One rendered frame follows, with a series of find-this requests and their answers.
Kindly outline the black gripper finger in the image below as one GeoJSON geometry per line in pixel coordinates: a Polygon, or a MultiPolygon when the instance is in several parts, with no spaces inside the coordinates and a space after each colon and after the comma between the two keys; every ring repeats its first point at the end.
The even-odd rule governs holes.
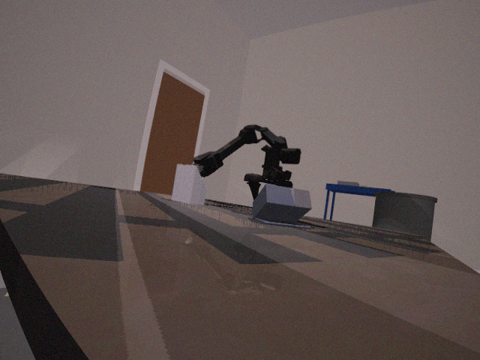
{"type": "Polygon", "coordinates": [[[256,199],[256,197],[258,196],[259,188],[260,188],[261,184],[255,183],[255,182],[247,182],[247,184],[249,184],[251,193],[253,195],[253,201],[254,201],[256,199]]]}

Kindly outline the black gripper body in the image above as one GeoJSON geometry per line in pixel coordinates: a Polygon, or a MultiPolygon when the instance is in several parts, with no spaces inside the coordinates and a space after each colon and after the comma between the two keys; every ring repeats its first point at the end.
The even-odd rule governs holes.
{"type": "Polygon", "coordinates": [[[274,180],[270,175],[269,176],[266,175],[266,173],[268,171],[268,168],[273,167],[273,164],[275,164],[274,167],[277,167],[277,168],[279,168],[279,166],[280,166],[279,163],[266,161],[266,162],[264,162],[264,165],[262,165],[262,168],[263,168],[262,175],[258,175],[258,174],[254,174],[254,173],[247,173],[244,176],[244,181],[255,182],[255,183],[263,182],[263,183],[267,183],[267,184],[271,184],[271,185],[293,188],[293,183],[291,181],[286,180],[285,182],[282,182],[282,181],[279,181],[279,180],[274,180]],[[266,180],[266,179],[268,179],[268,180],[266,180]]]}

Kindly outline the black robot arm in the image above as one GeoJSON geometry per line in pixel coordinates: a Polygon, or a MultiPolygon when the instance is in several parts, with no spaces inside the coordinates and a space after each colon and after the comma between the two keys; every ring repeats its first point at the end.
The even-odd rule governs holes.
{"type": "MultiPolygon", "coordinates": [[[[276,137],[267,127],[260,127],[259,125],[253,124],[245,126],[235,139],[217,151],[208,151],[196,156],[193,159],[193,165],[196,165],[201,178],[205,178],[222,167],[224,165],[223,159],[244,144],[258,143],[261,140],[265,140],[271,146],[265,145],[261,148],[261,150],[265,152],[265,162],[280,163],[280,161],[282,161],[282,164],[299,164],[302,154],[301,149],[287,148],[287,142],[284,137],[276,137]],[[257,139],[255,131],[259,131],[262,138],[257,139]]],[[[277,168],[275,164],[273,164],[273,167],[268,168],[266,175],[271,176],[274,180],[285,182],[286,180],[290,180],[291,172],[288,170],[284,172],[282,166],[277,168]]]]}

